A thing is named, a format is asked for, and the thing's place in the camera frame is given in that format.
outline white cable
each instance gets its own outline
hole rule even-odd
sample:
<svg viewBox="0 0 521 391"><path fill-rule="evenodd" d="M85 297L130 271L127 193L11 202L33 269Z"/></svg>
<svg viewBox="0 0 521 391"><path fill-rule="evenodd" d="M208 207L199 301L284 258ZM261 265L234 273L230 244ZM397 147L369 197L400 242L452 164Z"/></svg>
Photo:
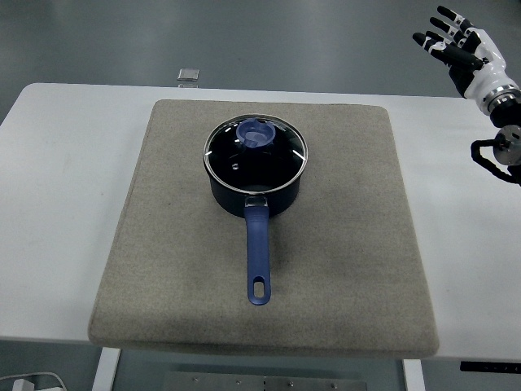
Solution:
<svg viewBox="0 0 521 391"><path fill-rule="evenodd" d="M61 388L63 389L63 391L67 391L67 387L65 387L63 380L53 372L33 372L33 373L22 373L21 375L4 376L4 377L0 377L0 381L8 380L8 379L20 379L22 377L39 376L39 375L54 376L59 381L59 384L60 384Z"/></svg>

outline lid rim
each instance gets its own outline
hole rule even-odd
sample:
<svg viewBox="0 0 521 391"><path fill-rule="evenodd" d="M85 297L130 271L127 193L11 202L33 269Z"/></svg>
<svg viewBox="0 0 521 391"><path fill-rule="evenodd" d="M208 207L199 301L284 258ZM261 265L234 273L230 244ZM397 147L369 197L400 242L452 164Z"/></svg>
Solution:
<svg viewBox="0 0 521 391"><path fill-rule="evenodd" d="M260 118L261 120L275 121L275 122L282 123L283 125L285 125L288 128L290 128L291 131L293 131L296 134L296 136L299 138L300 142L302 143L302 146L303 146L303 155L302 156L304 157L304 159L302 160L303 162L302 162L302 165L299 168L299 171L295 174L295 176L293 178L291 178L289 181L287 181L286 183L284 183L283 185L281 185L279 187L275 187L274 189L269 189L269 190L266 190L266 191L248 191L248 190L239 189L237 187L231 186L230 184L228 184L228 183L224 182L222 179L220 179L215 174L215 172L212 169L212 166L210 165L210 160L209 160L209 157L208 157L208 151L209 151L210 144L212 143L212 140L215 138L215 136L222 130L222 128L224 128L225 126L230 125L230 123L237 122L237 121L240 121L240 120L246 120L248 118ZM218 183L220 183L222 186L226 187L229 190L232 190L234 192L238 192L238 193L246 195L246 196L249 196L249 195L250 196L253 196L253 195L254 196L262 196L262 195L274 193L276 191L280 191L280 190L282 190L282 189L284 189L286 187L289 187L295 181L297 181L300 178L300 176L304 172L305 166L308 163L308 144L305 142L304 137L302 136L302 134L300 134L300 132L293 125L289 124L288 122L286 122L285 120L283 120L281 118L277 118L275 116L269 116L269 115L265 115L265 114L245 114L245 115L242 115L242 116L236 116L234 118L230 118L229 120L227 120L225 122L222 122L219 126L217 126L212 131L212 133L210 133L210 135L206 139L206 143L204 143L203 159L204 159L204 168L207 170L208 174L213 179L215 179Z"/></svg>

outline robot finger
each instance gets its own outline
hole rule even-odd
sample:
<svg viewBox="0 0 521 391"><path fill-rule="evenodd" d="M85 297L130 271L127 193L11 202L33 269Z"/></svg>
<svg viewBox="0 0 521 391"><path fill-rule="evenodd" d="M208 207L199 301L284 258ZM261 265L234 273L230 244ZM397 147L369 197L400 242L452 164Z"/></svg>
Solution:
<svg viewBox="0 0 521 391"><path fill-rule="evenodd" d="M481 59L456 45L447 45L445 41L438 41L421 33L415 33L413 39L435 59L459 68L463 72L474 72L484 66Z"/></svg>
<svg viewBox="0 0 521 391"><path fill-rule="evenodd" d="M425 35L429 38L432 38L434 39L435 41L438 41L438 42L445 42L446 45L454 45L454 42L452 42L451 40L449 40L448 38L445 38L445 37L442 37L441 35L439 35L438 33L434 33L433 31L427 31L425 33Z"/></svg>
<svg viewBox="0 0 521 391"><path fill-rule="evenodd" d="M454 12L446 7L443 7L443 6L438 6L437 10L444 17L452 20L454 22L454 24L460 28L460 30L465 35L465 37L468 37L474 30L473 28L475 26L464 16L461 16L461 15L457 14L456 12Z"/></svg>
<svg viewBox="0 0 521 391"><path fill-rule="evenodd" d="M463 44L465 43L466 36L461 31L451 26L450 24L446 24L444 21L434 17L431 18L430 21L433 26L447 33L447 35L449 35L449 37L451 37L458 46L463 46Z"/></svg>

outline handle hole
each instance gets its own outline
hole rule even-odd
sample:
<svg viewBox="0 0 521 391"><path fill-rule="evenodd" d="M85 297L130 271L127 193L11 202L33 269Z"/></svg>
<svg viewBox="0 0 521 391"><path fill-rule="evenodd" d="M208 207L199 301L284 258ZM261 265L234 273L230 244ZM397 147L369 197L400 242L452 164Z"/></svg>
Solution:
<svg viewBox="0 0 521 391"><path fill-rule="evenodd" d="M264 297L265 291L264 291L264 281L261 279L258 279L253 282L253 296L255 296L257 299L261 299Z"/></svg>

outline white table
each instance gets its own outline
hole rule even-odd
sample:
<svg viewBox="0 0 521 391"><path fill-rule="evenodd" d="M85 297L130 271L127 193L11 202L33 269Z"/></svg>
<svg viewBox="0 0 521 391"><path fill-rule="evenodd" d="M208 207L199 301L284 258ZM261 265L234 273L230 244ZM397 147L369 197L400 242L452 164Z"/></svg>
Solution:
<svg viewBox="0 0 521 391"><path fill-rule="evenodd" d="M88 341L112 237L160 99L386 108L431 291L437 357L521 359L521 188L470 158L471 142L496 130L464 99L354 94L26 87L0 126L0 339Z"/></svg>

